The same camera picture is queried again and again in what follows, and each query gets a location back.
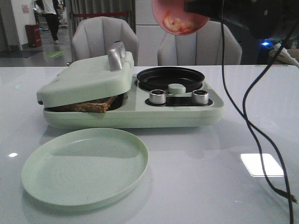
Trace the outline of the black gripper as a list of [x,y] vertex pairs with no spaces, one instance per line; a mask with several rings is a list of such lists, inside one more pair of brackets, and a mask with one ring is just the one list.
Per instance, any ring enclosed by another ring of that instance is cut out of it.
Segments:
[[223,20],[222,0],[185,0],[184,12],[199,14],[213,20]]

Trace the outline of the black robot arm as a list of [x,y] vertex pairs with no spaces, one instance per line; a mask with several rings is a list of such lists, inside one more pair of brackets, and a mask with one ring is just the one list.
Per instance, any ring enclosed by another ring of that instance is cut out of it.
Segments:
[[224,20],[247,29],[256,39],[296,39],[297,0],[186,0],[184,11]]

